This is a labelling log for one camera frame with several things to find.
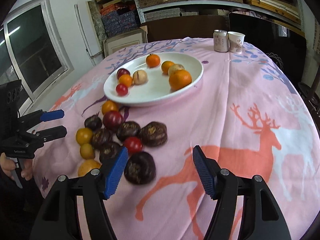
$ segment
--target person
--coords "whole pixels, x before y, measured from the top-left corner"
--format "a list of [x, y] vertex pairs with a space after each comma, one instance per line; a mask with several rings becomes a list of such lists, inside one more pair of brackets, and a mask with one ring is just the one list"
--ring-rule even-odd
[[36, 215], [43, 197], [33, 178], [32, 160], [24, 160], [21, 171], [23, 188], [19, 188], [11, 171], [12, 160], [0, 156], [0, 238], [6, 240], [29, 240]]

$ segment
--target picture frame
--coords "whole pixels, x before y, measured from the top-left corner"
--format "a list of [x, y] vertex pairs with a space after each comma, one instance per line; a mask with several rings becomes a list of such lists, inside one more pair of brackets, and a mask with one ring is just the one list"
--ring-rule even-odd
[[107, 57], [120, 49], [147, 42], [147, 32], [142, 28], [121, 33], [103, 41], [104, 55]]

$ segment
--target paper cup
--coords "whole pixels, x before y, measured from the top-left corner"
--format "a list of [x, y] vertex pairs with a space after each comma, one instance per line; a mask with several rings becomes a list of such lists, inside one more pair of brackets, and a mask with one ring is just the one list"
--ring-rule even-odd
[[229, 35], [229, 51], [235, 54], [242, 53], [242, 45], [245, 35], [242, 33], [228, 32]]

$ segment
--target dark clothing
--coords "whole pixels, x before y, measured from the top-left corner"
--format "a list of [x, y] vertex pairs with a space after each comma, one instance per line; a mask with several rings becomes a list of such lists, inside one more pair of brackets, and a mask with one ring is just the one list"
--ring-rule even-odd
[[0, 168], [1, 239], [29, 240], [36, 214], [42, 205], [43, 198], [35, 180], [23, 179], [21, 184], [22, 189]]

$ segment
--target cup rim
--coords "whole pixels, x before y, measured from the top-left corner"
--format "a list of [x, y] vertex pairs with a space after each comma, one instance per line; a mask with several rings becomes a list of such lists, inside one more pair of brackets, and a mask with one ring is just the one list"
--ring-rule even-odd
[[240, 37], [244, 37], [245, 36], [244, 34], [237, 33], [237, 32], [228, 32], [228, 34], [235, 35], [235, 36], [240, 36]]

